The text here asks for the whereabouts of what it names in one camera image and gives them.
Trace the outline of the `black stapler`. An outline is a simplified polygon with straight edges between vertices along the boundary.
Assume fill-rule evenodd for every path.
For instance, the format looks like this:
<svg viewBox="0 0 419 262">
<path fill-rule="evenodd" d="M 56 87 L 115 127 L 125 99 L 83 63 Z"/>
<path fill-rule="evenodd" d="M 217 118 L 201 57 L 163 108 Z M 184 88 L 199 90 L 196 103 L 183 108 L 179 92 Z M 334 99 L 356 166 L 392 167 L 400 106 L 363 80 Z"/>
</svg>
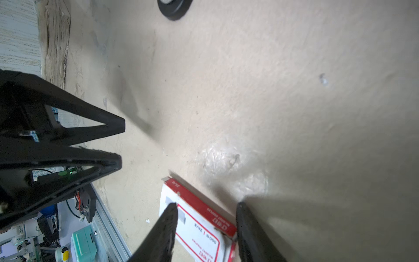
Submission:
<svg viewBox="0 0 419 262">
<path fill-rule="evenodd" d="M 169 20 L 176 21 L 182 18 L 189 10 L 192 0 L 158 0 L 160 12 Z"/>
</svg>

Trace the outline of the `red white staple box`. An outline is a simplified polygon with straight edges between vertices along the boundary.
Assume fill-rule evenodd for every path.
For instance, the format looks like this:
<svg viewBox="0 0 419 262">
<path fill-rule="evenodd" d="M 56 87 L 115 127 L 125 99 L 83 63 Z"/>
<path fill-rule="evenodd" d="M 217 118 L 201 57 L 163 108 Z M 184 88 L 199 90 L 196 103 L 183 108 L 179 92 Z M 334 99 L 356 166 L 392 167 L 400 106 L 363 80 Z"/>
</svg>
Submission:
<svg viewBox="0 0 419 262">
<path fill-rule="evenodd" d="M 176 240 L 197 262 L 232 262 L 236 256 L 235 224 L 174 178 L 163 178 L 159 214 L 175 203 Z"/>
</svg>

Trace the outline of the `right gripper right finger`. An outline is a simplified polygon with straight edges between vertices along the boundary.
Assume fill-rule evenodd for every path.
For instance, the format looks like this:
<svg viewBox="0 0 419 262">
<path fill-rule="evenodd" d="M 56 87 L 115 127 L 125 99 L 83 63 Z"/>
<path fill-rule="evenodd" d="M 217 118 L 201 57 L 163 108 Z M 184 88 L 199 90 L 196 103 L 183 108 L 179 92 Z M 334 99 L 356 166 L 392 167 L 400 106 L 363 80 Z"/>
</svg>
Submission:
<svg viewBox="0 0 419 262">
<path fill-rule="evenodd" d="M 236 208 L 237 240 L 242 262 L 286 262 L 245 202 Z"/>
</svg>

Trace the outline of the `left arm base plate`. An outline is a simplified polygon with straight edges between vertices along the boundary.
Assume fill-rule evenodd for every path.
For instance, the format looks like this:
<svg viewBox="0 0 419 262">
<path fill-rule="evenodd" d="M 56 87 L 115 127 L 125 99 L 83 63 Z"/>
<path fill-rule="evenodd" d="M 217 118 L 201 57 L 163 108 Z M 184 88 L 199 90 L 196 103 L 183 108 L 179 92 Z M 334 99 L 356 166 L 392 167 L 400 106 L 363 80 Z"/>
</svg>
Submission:
<svg viewBox="0 0 419 262">
<path fill-rule="evenodd" d="M 88 223 L 93 221 L 96 214 L 97 195 L 91 184 L 80 188 L 76 193 L 76 209 Z"/>
</svg>

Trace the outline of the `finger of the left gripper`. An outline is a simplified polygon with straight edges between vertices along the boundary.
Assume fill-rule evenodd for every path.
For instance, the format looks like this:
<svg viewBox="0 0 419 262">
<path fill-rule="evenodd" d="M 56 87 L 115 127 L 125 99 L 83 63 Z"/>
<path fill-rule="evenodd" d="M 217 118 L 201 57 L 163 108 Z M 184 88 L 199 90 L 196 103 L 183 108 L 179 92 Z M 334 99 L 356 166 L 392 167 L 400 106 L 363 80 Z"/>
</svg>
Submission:
<svg viewBox="0 0 419 262">
<path fill-rule="evenodd" d="M 122 117 L 36 75 L 1 71 L 1 136 L 73 146 L 124 132 Z"/>
<path fill-rule="evenodd" d="M 29 172 L 48 167 L 85 167 L 76 174 L 45 176 L 31 184 Z M 81 187 L 122 168 L 116 153 L 1 138 L 1 229 L 35 216 Z"/>
</svg>

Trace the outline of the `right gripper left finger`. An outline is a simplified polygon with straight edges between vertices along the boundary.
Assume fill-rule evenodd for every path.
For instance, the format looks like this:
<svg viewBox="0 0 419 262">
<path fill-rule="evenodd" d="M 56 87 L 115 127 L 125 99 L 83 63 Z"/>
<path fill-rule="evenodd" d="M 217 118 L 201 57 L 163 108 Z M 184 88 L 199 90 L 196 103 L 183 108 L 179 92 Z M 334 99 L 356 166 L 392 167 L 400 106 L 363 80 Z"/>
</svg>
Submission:
<svg viewBox="0 0 419 262">
<path fill-rule="evenodd" d="M 176 238 L 178 209 L 170 203 L 129 262 L 170 262 Z"/>
</svg>

